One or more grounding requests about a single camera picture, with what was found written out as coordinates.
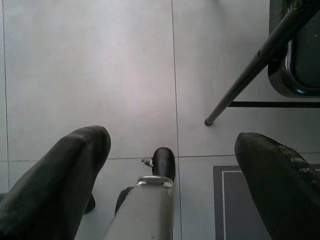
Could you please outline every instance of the tiled floor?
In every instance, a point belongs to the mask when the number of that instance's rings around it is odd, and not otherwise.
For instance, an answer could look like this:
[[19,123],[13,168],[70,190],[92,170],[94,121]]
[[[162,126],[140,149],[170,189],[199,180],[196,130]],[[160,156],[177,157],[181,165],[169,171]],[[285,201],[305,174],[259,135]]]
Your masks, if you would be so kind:
[[[112,138],[77,240],[102,239],[119,192],[150,173],[140,159],[160,146],[179,157],[176,240],[215,239],[212,166],[237,165],[238,133],[319,162],[320,109],[230,108],[204,126],[268,36],[269,0],[2,2],[0,191],[76,128],[102,125]],[[238,100],[297,101],[272,88],[266,69]]]

